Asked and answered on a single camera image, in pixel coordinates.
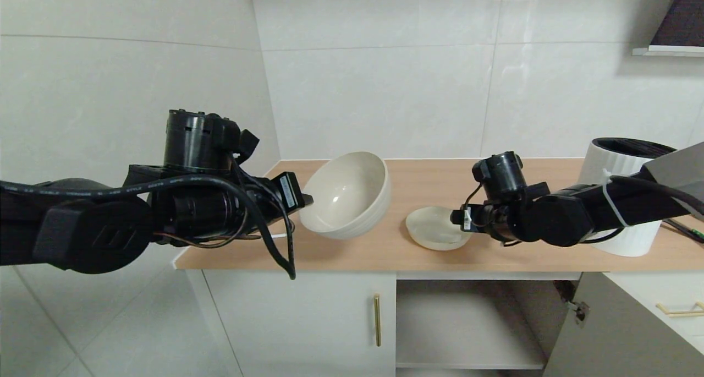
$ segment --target bowl rim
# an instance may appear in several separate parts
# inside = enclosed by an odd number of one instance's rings
[[[355,217],[355,218],[352,219],[351,221],[345,223],[344,225],[339,226],[339,227],[335,227],[335,228],[333,228],[333,229],[331,229],[331,230],[325,230],[325,231],[315,231],[315,230],[311,230],[311,229],[309,229],[308,227],[306,227],[309,231],[311,231],[311,232],[316,232],[316,233],[318,233],[318,234],[327,234],[327,233],[330,233],[330,232],[340,231],[340,230],[345,229],[345,228],[347,228],[347,227],[349,227],[349,226],[352,226],[352,224],[355,224],[356,222],[358,222],[359,220],[361,220],[362,217],[365,216],[365,215],[370,211],[370,209],[372,209],[373,206],[375,206],[375,205],[377,205],[377,204],[379,204],[379,203],[381,202],[380,200],[382,199],[382,197],[380,197],[380,196],[381,196],[382,194],[384,194],[384,191],[385,191],[389,186],[391,186],[391,180],[389,179],[389,166],[387,166],[387,162],[385,162],[383,158],[377,156],[376,154],[374,154],[374,153],[372,153],[372,152],[370,152],[370,151],[352,151],[352,152],[350,152],[350,153],[342,154],[341,156],[338,156],[338,157],[336,157],[336,158],[334,158],[334,159],[331,159],[331,160],[327,161],[327,163],[323,164],[320,168],[318,168],[317,171],[315,171],[315,173],[312,174],[312,176],[310,176],[310,178],[307,180],[306,185],[305,185],[304,188],[302,189],[302,192],[306,192],[306,186],[307,186],[307,184],[309,184],[309,182],[310,182],[320,171],[322,171],[326,166],[328,166],[329,164],[331,164],[331,163],[334,162],[334,161],[337,161],[338,159],[342,159],[343,157],[349,156],[349,155],[351,155],[351,154],[369,154],[369,155],[371,155],[371,156],[374,156],[376,159],[378,159],[379,161],[382,162],[382,166],[384,166],[384,182],[382,182],[382,188],[379,189],[379,194],[377,194],[377,197],[374,199],[374,201],[373,201],[371,204],[369,204],[369,206],[367,206],[367,208],[366,208],[364,211],[362,211],[361,214],[358,214],[357,217]]]
[[[414,242],[416,242],[417,244],[419,244],[419,245],[422,246],[422,247],[425,247],[425,245],[420,244],[420,242],[418,242],[415,238],[413,238],[413,234],[411,234],[411,232],[410,232],[410,227],[409,227],[409,224],[408,224],[408,219],[409,219],[412,215],[416,215],[416,214],[418,214],[418,212],[424,211],[425,209],[446,209],[447,211],[452,211],[451,208],[447,208],[447,207],[445,207],[445,206],[430,205],[430,206],[423,206],[422,208],[415,209],[413,212],[410,212],[410,213],[405,217],[405,228],[408,230],[408,234],[411,236],[411,238],[413,239]],[[423,239],[423,241],[424,241],[424,242],[429,242],[429,243],[432,243],[432,244],[441,244],[441,245],[442,245],[442,244],[444,244],[444,245],[455,245],[455,244],[460,244],[460,243],[461,243],[461,244],[466,244],[467,241],[470,239],[470,236],[471,236],[471,232],[464,232],[464,231],[462,231],[462,237],[461,237],[461,238],[466,238],[465,240],[460,239],[459,241],[456,241],[456,242],[438,242],[438,241],[432,241],[432,240],[430,240],[430,239]]]

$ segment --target tiled wall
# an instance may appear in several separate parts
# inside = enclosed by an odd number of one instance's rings
[[[251,0],[1,0],[3,179],[119,185],[160,164],[170,108],[219,113],[262,141],[245,168],[279,161]],[[2,269],[2,375],[235,375],[183,271],[152,244],[85,276]],[[221,357],[221,350],[229,358]]]
[[[703,141],[704,59],[630,55],[670,2],[254,0],[282,158]]]

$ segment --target wooden countertop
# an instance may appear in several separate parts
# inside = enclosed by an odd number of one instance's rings
[[[460,249],[436,252],[413,242],[405,217],[423,206],[457,208],[476,187],[471,173],[475,159],[387,160],[392,176],[392,204],[384,219],[361,237],[332,240],[296,222],[296,269],[337,271],[658,271],[704,269],[704,247],[661,227],[651,251],[641,257],[621,257],[582,244],[570,248],[544,242],[502,248],[488,235],[474,234]],[[576,182],[583,159],[525,159],[528,184],[547,181],[553,191]],[[293,171],[303,187],[325,161],[282,161],[269,173]],[[480,191],[473,201],[486,197]],[[679,221],[704,231],[691,216]],[[284,232],[283,223],[271,228]],[[276,239],[286,254],[285,239]],[[279,269],[261,241],[236,241],[219,249],[187,249],[175,262],[178,269]]]

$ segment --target gold handle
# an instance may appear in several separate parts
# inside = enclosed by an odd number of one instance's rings
[[[382,346],[382,311],[379,307],[379,294],[374,295],[374,328],[377,332],[377,347]]]
[[[656,307],[658,307],[662,312],[664,312],[665,315],[671,317],[671,318],[683,318],[686,316],[704,316],[704,302],[696,302],[694,303],[697,305],[697,307],[701,308],[701,311],[669,311],[667,307],[664,305],[658,303],[656,304]]]

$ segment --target cabinet hinge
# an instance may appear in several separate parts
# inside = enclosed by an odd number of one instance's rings
[[[574,312],[574,322],[579,327],[584,327],[586,317],[589,315],[589,305],[585,302],[574,301],[576,286],[569,280],[554,280],[553,285],[560,293],[560,298],[565,302],[566,307]]]

